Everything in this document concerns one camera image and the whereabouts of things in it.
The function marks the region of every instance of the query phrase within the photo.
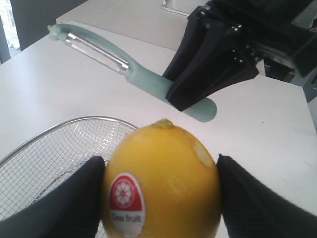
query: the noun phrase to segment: fruit sticker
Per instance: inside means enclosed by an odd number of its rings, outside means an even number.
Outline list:
[[[112,182],[109,212],[115,228],[126,238],[136,238],[141,233],[145,222],[144,198],[131,174],[119,174]]]

